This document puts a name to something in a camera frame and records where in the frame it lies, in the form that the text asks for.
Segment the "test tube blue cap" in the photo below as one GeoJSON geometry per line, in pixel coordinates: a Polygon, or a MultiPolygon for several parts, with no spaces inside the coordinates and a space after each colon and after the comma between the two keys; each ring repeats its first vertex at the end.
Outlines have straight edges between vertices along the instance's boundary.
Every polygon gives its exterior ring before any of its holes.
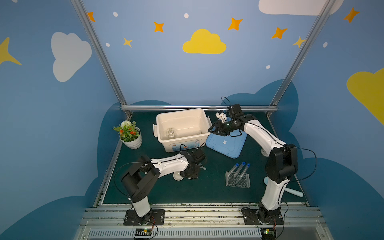
{"type": "Polygon", "coordinates": [[[236,170],[239,168],[239,163],[236,163],[228,172],[227,172],[227,177],[229,178],[234,178],[236,174],[236,170]]]}
{"type": "Polygon", "coordinates": [[[248,163],[248,164],[245,166],[245,168],[244,168],[242,174],[240,175],[240,179],[242,179],[242,178],[245,176],[245,174],[246,174],[246,172],[247,172],[247,170],[248,170],[248,168],[249,168],[250,166],[251,166],[250,163],[248,163]]]}
{"type": "Polygon", "coordinates": [[[234,177],[236,177],[238,174],[239,174],[239,172],[241,171],[241,169],[245,166],[245,162],[242,162],[240,165],[239,165],[239,167],[237,168],[237,170],[235,171],[235,173],[234,173],[234,177]]]}

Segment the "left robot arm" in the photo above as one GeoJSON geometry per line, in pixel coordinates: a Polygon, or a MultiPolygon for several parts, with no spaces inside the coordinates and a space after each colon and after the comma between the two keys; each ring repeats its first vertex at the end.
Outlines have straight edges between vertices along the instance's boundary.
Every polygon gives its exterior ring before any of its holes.
{"type": "Polygon", "coordinates": [[[141,156],[121,178],[137,216],[142,219],[152,210],[148,195],[159,178],[172,174],[176,181],[197,179],[205,159],[205,153],[199,148],[163,159],[141,156]]]}

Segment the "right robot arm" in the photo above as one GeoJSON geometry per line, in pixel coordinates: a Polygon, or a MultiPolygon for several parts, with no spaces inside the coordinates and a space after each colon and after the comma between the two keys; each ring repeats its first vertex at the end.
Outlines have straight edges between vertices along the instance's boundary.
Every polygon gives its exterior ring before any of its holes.
{"type": "Polygon", "coordinates": [[[268,157],[265,165],[268,183],[260,209],[267,213],[280,209],[284,191],[298,171],[296,146],[279,140],[255,116],[244,114],[239,104],[229,106],[227,111],[220,110],[216,117],[218,120],[208,132],[225,137],[239,130],[252,137],[262,147],[268,157]]]}

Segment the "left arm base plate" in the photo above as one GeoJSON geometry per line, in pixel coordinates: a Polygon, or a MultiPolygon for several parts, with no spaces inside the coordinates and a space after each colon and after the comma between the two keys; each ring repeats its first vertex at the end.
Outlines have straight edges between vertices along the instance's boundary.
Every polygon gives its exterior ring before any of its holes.
{"type": "Polygon", "coordinates": [[[123,225],[124,226],[146,226],[156,225],[162,226],[165,220],[165,210],[150,210],[143,217],[139,217],[135,210],[126,211],[123,225]]]}

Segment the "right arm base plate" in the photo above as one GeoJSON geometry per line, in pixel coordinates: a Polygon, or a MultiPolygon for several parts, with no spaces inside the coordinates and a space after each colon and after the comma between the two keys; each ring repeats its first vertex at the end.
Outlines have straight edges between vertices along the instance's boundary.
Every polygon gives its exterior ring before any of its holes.
{"type": "Polygon", "coordinates": [[[264,207],[260,209],[241,209],[245,225],[282,225],[284,223],[281,207],[268,211],[264,207]]]}

